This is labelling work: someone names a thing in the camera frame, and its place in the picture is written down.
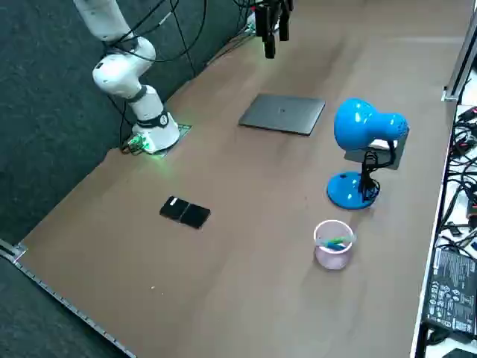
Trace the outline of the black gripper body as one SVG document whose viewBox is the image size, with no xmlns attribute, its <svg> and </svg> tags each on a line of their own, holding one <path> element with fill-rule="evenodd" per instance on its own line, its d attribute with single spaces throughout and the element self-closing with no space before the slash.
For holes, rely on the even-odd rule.
<svg viewBox="0 0 477 358">
<path fill-rule="evenodd" d="M 263 6 L 267 7 L 276 7 L 281 6 L 282 9 L 293 10 L 294 1 L 293 0 L 262 0 L 259 2 Z"/>
</svg>

